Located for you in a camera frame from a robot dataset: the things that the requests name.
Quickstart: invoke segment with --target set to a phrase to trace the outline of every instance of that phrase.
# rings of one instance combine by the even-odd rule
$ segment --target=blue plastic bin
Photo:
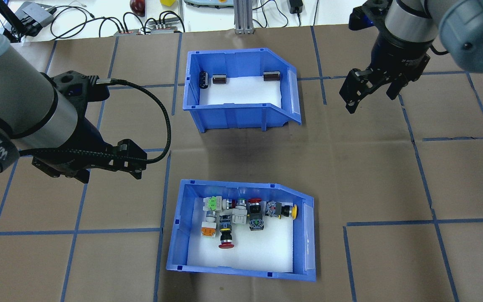
[[[195,198],[213,195],[232,199],[259,197],[262,200],[281,200],[297,205],[299,213],[293,221],[293,272],[243,270],[225,266],[188,266],[188,248]],[[224,273],[271,279],[316,281],[314,198],[280,184],[182,180],[174,214],[167,269],[194,273]]]
[[[199,73],[227,77],[262,76],[280,71],[281,108],[270,103],[200,105]],[[290,120],[301,124],[297,71],[268,48],[188,52],[184,110],[189,111],[200,132],[207,129],[281,127]]]

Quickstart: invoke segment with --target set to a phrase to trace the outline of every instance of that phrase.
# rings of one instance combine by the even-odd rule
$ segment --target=white foam insert
[[[231,249],[220,249],[221,232],[217,237],[201,236],[201,222],[205,218],[203,205],[195,203],[187,254],[189,266],[229,266],[235,269],[292,273],[293,271],[293,220],[290,217],[264,216],[264,229],[250,231],[249,219],[245,225],[232,224]]]
[[[213,84],[201,89],[199,105],[263,104],[279,108],[280,81],[264,81],[261,76],[227,77],[226,84]]]

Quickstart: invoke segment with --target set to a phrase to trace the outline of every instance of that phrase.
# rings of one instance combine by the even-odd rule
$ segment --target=white desk
[[[71,0],[32,0],[47,5],[68,5]],[[303,12],[301,16],[301,25],[308,26],[313,24],[314,10],[317,0],[304,0]],[[8,6],[11,10],[16,11],[24,0],[10,0]],[[122,21],[122,15],[130,11],[128,0],[80,0],[80,3],[86,5],[86,9],[92,12],[95,17],[117,17]],[[260,6],[260,0],[252,0],[253,7]],[[343,24],[347,23],[349,14],[352,8],[364,3],[364,0],[320,0],[318,7],[318,15],[316,17],[316,25],[327,24]],[[286,0],[277,0],[279,9],[287,16],[288,26],[298,26],[299,21],[297,15],[292,15],[288,12],[288,4]],[[182,18],[188,32],[198,31],[218,31],[234,28],[234,8],[209,8],[194,6],[182,3]],[[286,20],[280,15],[273,2],[270,2],[264,7],[266,16],[268,19],[269,27],[282,27]],[[146,0],[146,18],[157,18],[159,13],[165,10],[172,10],[176,13],[180,13],[178,4],[173,4],[171,7],[163,6],[159,0]],[[253,11],[253,18],[257,19],[264,25],[264,17],[262,15],[262,9]],[[75,25],[85,21],[82,13],[77,10],[67,10],[56,20],[53,25],[53,31],[55,34],[62,34],[71,29]],[[82,32],[77,34],[73,39],[80,38],[94,38],[98,37],[98,27],[101,21],[94,21],[86,24]],[[136,29],[140,27],[140,23],[135,17],[128,15],[126,17],[126,23],[129,29]],[[115,25],[106,21],[102,27],[102,36],[111,36],[116,32]],[[42,29],[38,36],[27,36],[22,39],[23,42],[32,41],[46,41],[53,38],[49,28]]]

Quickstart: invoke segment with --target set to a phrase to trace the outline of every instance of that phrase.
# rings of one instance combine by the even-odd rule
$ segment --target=power adapter
[[[303,0],[288,0],[288,9],[295,15],[303,11]]]

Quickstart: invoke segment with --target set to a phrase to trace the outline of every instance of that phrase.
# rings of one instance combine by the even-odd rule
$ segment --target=black cable
[[[145,22],[144,22],[144,28],[143,28],[143,32],[144,34],[146,34],[146,29],[150,29],[149,27],[146,27],[146,25],[148,24],[148,21],[154,21],[154,24],[155,25],[158,25],[158,21],[152,17],[148,18]]]
[[[84,25],[86,25],[87,23],[90,23],[92,21],[96,21],[96,20],[104,20],[104,19],[107,19],[106,17],[100,17],[100,18],[94,18],[94,19],[91,19],[91,20],[87,20],[83,23],[79,23],[78,25],[75,25],[75,27],[73,27],[72,29],[70,29],[69,31],[61,34],[61,36],[55,36],[55,38],[53,38],[51,41],[54,41],[54,40],[57,40],[57,39],[67,39],[67,38],[71,38],[75,35],[77,35],[80,31],[82,31],[83,29],[80,29],[77,33],[73,34],[72,36],[65,36],[64,38],[61,38],[62,36],[66,35],[67,33],[73,31],[74,29],[80,27],[80,26],[83,26],[83,28],[85,27]]]
[[[167,11],[167,13],[165,15],[163,15],[163,24],[165,24],[165,17],[167,17],[168,15],[174,15],[175,17],[177,17],[178,20],[180,20],[180,23],[182,24],[182,30],[184,32],[186,32],[186,27],[184,26],[184,21],[182,21],[182,18],[176,12]]]
[[[134,15],[139,20],[139,23],[141,23],[141,27],[140,28],[144,28],[144,24],[140,20],[139,16],[136,15],[136,14],[134,14],[134,13],[132,13],[132,12],[127,11],[127,12],[124,13],[124,15],[122,15],[122,22],[124,23],[124,28],[126,29],[126,32],[128,32],[128,25],[126,25],[126,20],[125,20],[126,15]]]
[[[263,8],[263,7],[264,7],[266,4],[268,4],[268,2],[272,2],[272,1],[274,1],[274,0],[267,0],[267,1],[266,1],[266,2],[264,2],[264,4],[262,4],[261,6],[258,6],[257,8],[253,8],[253,10],[255,11],[255,10],[259,9],[259,8]]]
[[[52,36],[56,37],[56,39],[68,39],[68,38],[72,38],[73,36],[76,36],[77,34],[79,34],[80,32],[82,32],[82,30],[85,28],[85,24],[86,23],[82,23],[82,28],[79,29],[79,31],[73,33],[71,36],[64,36],[65,34],[69,33],[69,32],[66,32],[64,34],[61,34],[60,36],[56,36],[56,34],[53,32],[53,25],[55,23],[55,21],[58,19],[58,17],[65,11],[67,10],[70,10],[70,9],[75,9],[79,12],[81,12],[83,14],[83,16],[85,16],[85,22],[88,21],[88,17],[87,17],[87,12],[89,13],[89,15],[94,19],[94,15],[92,15],[92,13],[90,13],[88,10],[84,9],[84,8],[80,8],[79,6],[69,6],[69,5],[62,5],[61,7],[65,7],[67,6],[66,8],[64,8],[63,10],[61,10],[57,16],[55,16],[53,18],[53,21],[52,23],[49,25],[49,31],[52,33]]]
[[[162,160],[167,155],[167,153],[169,152],[169,148],[171,147],[171,122],[169,121],[169,114],[167,113],[167,110],[165,109],[165,106],[163,105],[163,103],[161,103],[161,101],[154,94],[152,94],[152,92],[146,90],[145,88],[137,84],[133,84],[125,80],[117,80],[113,78],[111,79],[110,85],[124,85],[124,86],[130,86],[132,88],[136,88],[137,90],[140,90],[142,93],[152,98],[156,102],[156,104],[159,105],[159,108],[163,113],[163,117],[165,118],[165,126],[167,127],[167,143],[165,144],[165,148],[163,149],[163,152],[159,156],[153,159],[144,160],[144,159],[139,159],[132,156],[113,155],[110,153],[102,153],[102,152],[78,150],[78,149],[57,149],[57,148],[39,148],[39,149],[23,150],[23,151],[20,151],[20,156],[27,156],[27,155],[35,156],[41,153],[48,153],[48,154],[60,153],[60,154],[80,155],[80,156],[86,156],[86,157],[96,157],[96,158],[109,159],[109,160],[123,160],[127,162],[144,163],[144,164],[156,163]]]
[[[111,19],[111,20],[113,20],[113,19],[117,20],[119,22],[119,24],[120,24],[120,26],[119,26],[119,24],[117,24],[115,22],[115,25],[117,26],[117,31],[119,31],[119,33],[121,33],[121,32],[124,31],[124,25],[122,24],[122,22],[118,18],[116,18],[116,17],[105,17],[105,18],[106,19]]]
[[[314,10],[314,21],[312,22],[312,25],[316,25],[316,16],[318,15],[318,4],[320,4],[320,0],[316,0],[316,10]]]
[[[81,6],[73,6],[73,5],[56,5],[55,6],[56,8],[75,8],[75,9],[79,9],[79,10],[83,10],[85,12],[87,12],[92,18],[94,18],[94,15],[92,15],[92,13],[90,11],[88,11],[86,8],[83,8]]]
[[[257,19],[253,19],[253,21],[255,21],[260,27],[264,28],[264,26],[262,26],[262,24],[260,24],[260,22]]]
[[[439,50],[436,50],[433,45],[430,46],[430,49],[436,55],[445,55],[449,53],[448,50],[445,50],[444,52],[440,52]]]
[[[286,16],[284,13],[282,13],[282,11],[280,11],[280,9],[278,8],[278,4],[277,4],[276,0],[267,0],[267,1],[266,1],[266,2],[264,2],[264,4],[262,4],[261,6],[258,6],[257,8],[253,8],[253,10],[257,10],[257,9],[259,9],[259,8],[263,8],[263,7],[264,7],[266,4],[268,4],[269,2],[274,2],[274,3],[275,3],[275,7],[277,8],[278,13],[280,13],[280,14],[281,14],[281,15],[284,17],[284,19],[286,19],[286,24],[284,24],[284,25],[283,25],[283,26],[281,26],[281,27],[287,27],[287,26],[288,26],[288,17],[287,17],[287,16]]]
[[[275,7],[277,8],[278,13],[280,13],[280,14],[281,14],[281,15],[284,17],[284,19],[286,19],[286,24],[284,24],[284,25],[283,25],[283,26],[281,26],[281,27],[287,27],[287,26],[288,26],[288,17],[287,17],[286,15],[284,15],[284,13],[282,13],[282,11],[280,11],[280,9],[278,9],[278,4],[277,4],[277,1],[276,1],[276,0],[269,0],[269,1],[273,1],[273,2],[275,2]]]
[[[265,27],[268,27],[268,18],[266,17],[266,10],[262,6],[262,15],[264,16],[264,21],[266,21]]]
[[[101,38],[101,37],[102,37],[102,36],[101,36],[101,32],[102,32],[102,25],[104,24],[104,22],[105,22],[105,21],[111,21],[111,22],[115,23],[115,26],[117,27],[117,31],[118,31],[119,33],[121,33],[121,32],[120,32],[120,27],[119,27],[119,25],[118,25],[118,24],[117,24],[115,21],[113,21],[113,20],[112,20],[112,17],[108,17],[108,18],[105,18],[105,19],[102,21],[102,23],[100,23],[100,27],[98,28],[98,38]]]

